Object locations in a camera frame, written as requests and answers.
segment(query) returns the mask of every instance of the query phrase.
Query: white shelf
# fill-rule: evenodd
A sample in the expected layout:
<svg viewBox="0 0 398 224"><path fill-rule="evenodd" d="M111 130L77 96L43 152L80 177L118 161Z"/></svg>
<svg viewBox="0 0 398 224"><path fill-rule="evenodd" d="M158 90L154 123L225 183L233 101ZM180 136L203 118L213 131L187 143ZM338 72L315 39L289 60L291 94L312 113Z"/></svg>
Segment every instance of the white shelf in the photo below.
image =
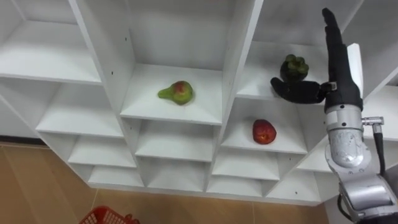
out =
<svg viewBox="0 0 398 224"><path fill-rule="evenodd" d="M144 184L135 169L95 166L89 184L113 184L131 187L143 187Z"/></svg>
<svg viewBox="0 0 398 224"><path fill-rule="evenodd" d="M123 138L102 86L60 86L36 130Z"/></svg>
<svg viewBox="0 0 398 224"><path fill-rule="evenodd" d="M206 192L262 197L262 186L260 180L237 177L211 177Z"/></svg>
<svg viewBox="0 0 398 224"><path fill-rule="evenodd" d="M221 78L220 71L137 64L121 116L220 125ZM180 80L191 84L191 102L179 106L157 96L159 90Z"/></svg>
<svg viewBox="0 0 398 224"><path fill-rule="evenodd" d="M252 124L256 119L266 119L275 127L277 136L274 142L261 145L253 140ZM235 99L221 145L259 151L307 153L297 109L284 101Z"/></svg>
<svg viewBox="0 0 398 224"><path fill-rule="evenodd" d="M331 169L325 158L325 147L326 145L322 145L315 148L297 168L300 170L331 173Z"/></svg>
<svg viewBox="0 0 398 224"><path fill-rule="evenodd" d="M69 163L135 168L123 139L80 136L68 159Z"/></svg>
<svg viewBox="0 0 398 224"><path fill-rule="evenodd" d="M279 180L277 158L273 152L221 150L212 174Z"/></svg>
<svg viewBox="0 0 398 224"><path fill-rule="evenodd" d="M211 162L213 127L166 121L143 121L136 156Z"/></svg>
<svg viewBox="0 0 398 224"><path fill-rule="evenodd" d="M280 99L274 93L270 80L280 78L280 66L288 54L305 59L310 67L305 80L318 83L328 80L326 47L252 41L236 96L259 100Z"/></svg>
<svg viewBox="0 0 398 224"><path fill-rule="evenodd" d="M23 22L0 45L0 76L100 85L76 25Z"/></svg>
<svg viewBox="0 0 398 224"><path fill-rule="evenodd" d="M141 159L141 161L141 170L147 177L148 187L194 192L201 192L204 189L205 165L201 162L160 159Z"/></svg>
<svg viewBox="0 0 398 224"><path fill-rule="evenodd" d="M398 141L398 87L385 86L375 95L370 96L364 104L362 117L383 116L382 126L384 140ZM373 139L372 127L364 129L364 137Z"/></svg>
<svg viewBox="0 0 398 224"><path fill-rule="evenodd" d="M307 171L291 172L266 197L321 202L315 176Z"/></svg>

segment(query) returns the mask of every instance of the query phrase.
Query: robotic hand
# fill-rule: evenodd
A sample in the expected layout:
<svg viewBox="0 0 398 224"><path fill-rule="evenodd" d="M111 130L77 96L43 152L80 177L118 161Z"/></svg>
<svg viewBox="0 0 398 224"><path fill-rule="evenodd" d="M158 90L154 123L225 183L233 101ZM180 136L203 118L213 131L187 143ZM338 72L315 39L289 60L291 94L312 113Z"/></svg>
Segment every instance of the robotic hand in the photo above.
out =
<svg viewBox="0 0 398 224"><path fill-rule="evenodd" d="M322 14L326 23L329 81L323 84L310 81L284 83L273 78L271 85L279 96L293 103L312 104L326 99L330 147L325 156L330 169L340 180L338 206L342 214L359 224L398 223L397 198L383 177L381 125L384 120L382 117L362 118L362 68L354 62L355 57L350 58L334 14L329 9L323 9ZM357 49L349 50L350 54L359 53L358 45L353 48ZM379 174L370 165L371 153L363 142L364 125L373 126L381 162ZM342 209L341 199L349 214Z"/></svg>

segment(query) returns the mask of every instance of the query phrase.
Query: red apple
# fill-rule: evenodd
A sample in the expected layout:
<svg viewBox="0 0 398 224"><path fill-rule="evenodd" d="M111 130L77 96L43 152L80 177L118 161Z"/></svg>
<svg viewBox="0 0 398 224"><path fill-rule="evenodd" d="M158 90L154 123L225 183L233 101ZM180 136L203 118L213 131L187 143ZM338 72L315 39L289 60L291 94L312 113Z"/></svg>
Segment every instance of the red apple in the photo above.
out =
<svg viewBox="0 0 398 224"><path fill-rule="evenodd" d="M269 144L276 138L276 130L273 125L264 120L258 119L253 123L253 140L258 144Z"/></svg>

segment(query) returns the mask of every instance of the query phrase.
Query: green pear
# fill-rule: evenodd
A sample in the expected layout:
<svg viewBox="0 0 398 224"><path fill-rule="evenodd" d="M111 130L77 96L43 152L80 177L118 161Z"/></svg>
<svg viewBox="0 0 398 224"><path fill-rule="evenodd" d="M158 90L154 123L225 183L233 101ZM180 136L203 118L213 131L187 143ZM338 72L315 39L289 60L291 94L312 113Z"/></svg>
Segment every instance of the green pear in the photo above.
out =
<svg viewBox="0 0 398 224"><path fill-rule="evenodd" d="M193 98L192 86L186 81L178 81L170 87L160 90L157 96L161 99L172 100L178 105L184 105Z"/></svg>

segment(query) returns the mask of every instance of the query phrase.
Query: plastic basket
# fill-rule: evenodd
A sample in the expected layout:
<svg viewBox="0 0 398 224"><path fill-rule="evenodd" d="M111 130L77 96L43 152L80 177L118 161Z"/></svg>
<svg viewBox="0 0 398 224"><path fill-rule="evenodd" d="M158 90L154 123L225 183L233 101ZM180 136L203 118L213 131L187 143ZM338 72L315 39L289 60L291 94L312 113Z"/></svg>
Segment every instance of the plastic basket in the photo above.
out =
<svg viewBox="0 0 398 224"><path fill-rule="evenodd" d="M131 214L123 217L109 207L100 206L87 214L80 224L139 224L139 221L133 220Z"/></svg>

